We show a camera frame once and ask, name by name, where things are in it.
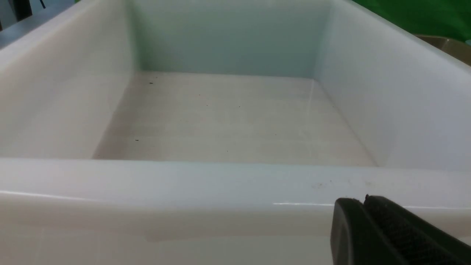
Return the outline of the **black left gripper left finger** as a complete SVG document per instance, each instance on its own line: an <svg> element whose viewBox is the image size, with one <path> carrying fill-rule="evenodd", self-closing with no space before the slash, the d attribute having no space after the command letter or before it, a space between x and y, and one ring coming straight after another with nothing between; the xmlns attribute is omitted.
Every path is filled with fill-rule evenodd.
<svg viewBox="0 0 471 265"><path fill-rule="evenodd" d="M356 199L335 201L330 238L334 265L405 264Z"/></svg>

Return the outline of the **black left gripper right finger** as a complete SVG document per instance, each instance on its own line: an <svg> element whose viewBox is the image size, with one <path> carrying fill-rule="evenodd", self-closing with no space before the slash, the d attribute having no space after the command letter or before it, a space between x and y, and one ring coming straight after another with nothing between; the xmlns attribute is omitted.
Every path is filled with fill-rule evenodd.
<svg viewBox="0 0 471 265"><path fill-rule="evenodd" d="M364 207L409 265L469 265L470 246L382 196Z"/></svg>

